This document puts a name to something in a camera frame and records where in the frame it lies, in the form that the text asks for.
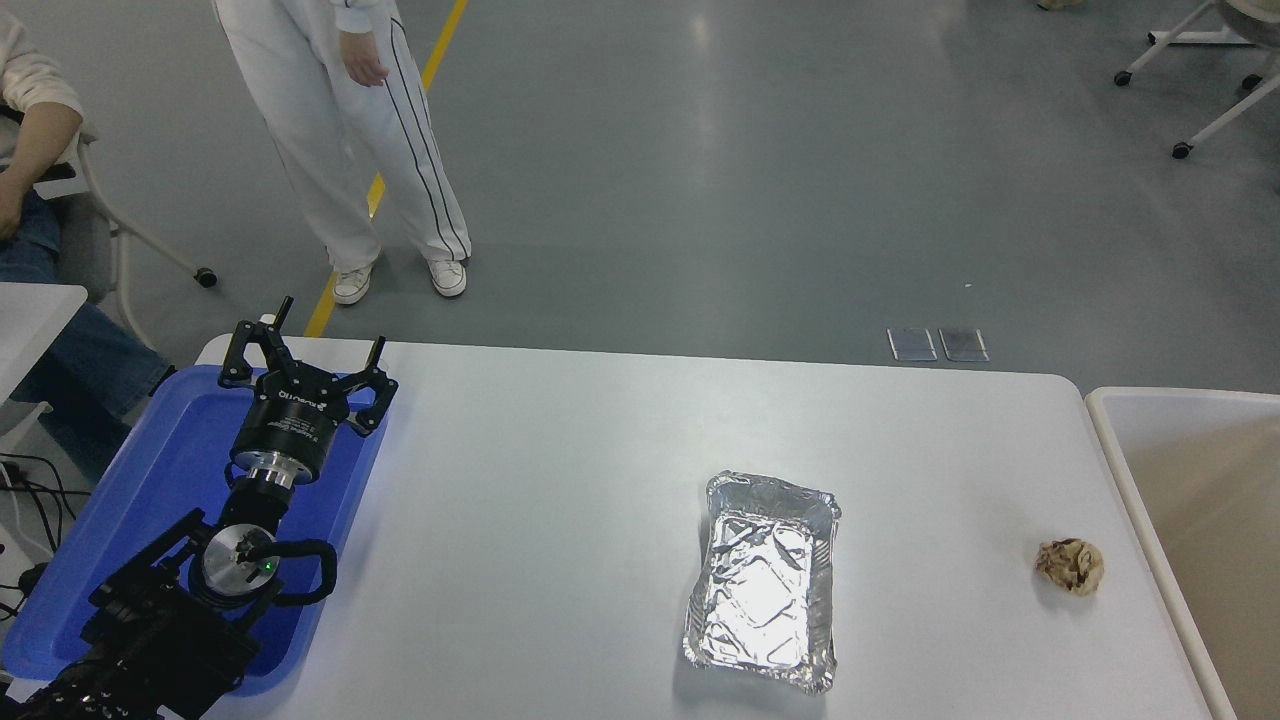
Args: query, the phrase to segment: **aluminum foil tray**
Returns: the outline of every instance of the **aluminum foil tray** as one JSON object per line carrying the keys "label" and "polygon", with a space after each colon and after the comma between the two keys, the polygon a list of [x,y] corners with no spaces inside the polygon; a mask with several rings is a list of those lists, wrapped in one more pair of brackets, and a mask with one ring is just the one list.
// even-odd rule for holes
{"label": "aluminum foil tray", "polygon": [[831,493],[777,478],[723,471],[707,484],[710,537],[689,597],[685,657],[831,688]]}

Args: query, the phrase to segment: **crumpled paper ball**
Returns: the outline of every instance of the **crumpled paper ball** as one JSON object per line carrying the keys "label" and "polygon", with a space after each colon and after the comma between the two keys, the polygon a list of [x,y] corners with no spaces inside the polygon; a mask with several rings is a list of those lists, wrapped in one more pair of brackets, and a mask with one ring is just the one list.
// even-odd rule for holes
{"label": "crumpled paper ball", "polygon": [[1092,594],[1102,582],[1102,551],[1080,538],[1041,543],[1036,571],[1071,594]]}

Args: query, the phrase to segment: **robotic arm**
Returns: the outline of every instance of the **robotic arm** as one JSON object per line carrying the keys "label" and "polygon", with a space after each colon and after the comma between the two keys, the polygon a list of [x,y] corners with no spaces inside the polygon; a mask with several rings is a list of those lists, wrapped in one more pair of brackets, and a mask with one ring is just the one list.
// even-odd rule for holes
{"label": "robotic arm", "polygon": [[[275,533],[296,488],[320,477],[338,427],[372,433],[397,384],[378,368],[383,337],[347,377],[294,360],[279,333],[291,305],[285,297],[270,323],[239,323],[223,361],[218,384],[251,387],[255,397],[232,445],[230,496],[218,520],[192,510],[99,585],[88,598],[97,611],[81,632],[88,652],[27,702],[3,698],[0,720],[146,720],[160,706],[196,720],[239,685],[261,650],[250,630],[273,605],[311,605],[333,592],[333,546]],[[250,343],[266,357],[256,378],[244,360]],[[352,411],[348,398],[365,387],[372,405]],[[319,585],[283,592],[280,562],[306,556],[320,560]]]}

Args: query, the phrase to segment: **white table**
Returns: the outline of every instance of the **white table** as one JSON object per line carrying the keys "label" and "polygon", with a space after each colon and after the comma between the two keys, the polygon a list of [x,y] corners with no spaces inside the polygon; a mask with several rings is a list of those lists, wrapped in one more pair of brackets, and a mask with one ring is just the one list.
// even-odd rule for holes
{"label": "white table", "polygon": [[79,286],[0,282],[0,400],[18,387],[86,297]]}
{"label": "white table", "polygon": [[[343,372],[369,350],[288,342]],[[302,667],[206,717],[1210,716],[1062,378],[404,343],[384,366],[402,389]],[[723,469],[844,509],[824,696],[681,657]],[[1106,553],[1093,597],[1032,569],[1069,536]]]}

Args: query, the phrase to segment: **white pants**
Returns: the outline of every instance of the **white pants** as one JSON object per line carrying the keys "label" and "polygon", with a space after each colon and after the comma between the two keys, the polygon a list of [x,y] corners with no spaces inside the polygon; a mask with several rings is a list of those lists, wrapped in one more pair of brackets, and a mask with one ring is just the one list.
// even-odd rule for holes
{"label": "white pants", "polygon": [[344,128],[372,150],[419,251],[433,260],[471,255],[396,0],[371,12],[378,54],[390,70],[383,87],[364,87],[347,76],[326,0],[214,0],[214,6],[302,214],[335,270],[362,268],[381,250]]}

